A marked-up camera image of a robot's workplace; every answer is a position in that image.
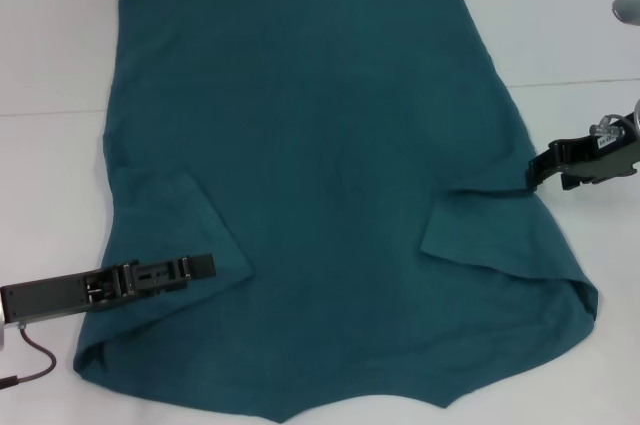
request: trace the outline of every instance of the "teal cloth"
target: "teal cloth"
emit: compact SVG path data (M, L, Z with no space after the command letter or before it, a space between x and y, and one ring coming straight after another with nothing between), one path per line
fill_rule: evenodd
M367 394L446 407L592 330L524 190L534 155L463 0L119 0L103 263L218 276L88 315L74 366L275 421Z

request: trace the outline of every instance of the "white background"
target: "white background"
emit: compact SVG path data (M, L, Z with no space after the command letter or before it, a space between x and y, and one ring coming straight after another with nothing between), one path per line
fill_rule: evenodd
M613 0L466 1L538 149L586 134L606 113L627 114L640 98L640 27L617 22ZM100 261L112 212L100 135L116 20L116 0L0 0L0 285ZM551 180L540 190L602 292L595 332L568 354L448 410L365 397L291 423L640 423L639 192L639 177L572 192ZM71 370L80 323L67 317L29 326L60 364L46 378L0 391L0 422L266 422L138 400L80 380ZM0 376L46 367L17 330L6 342Z

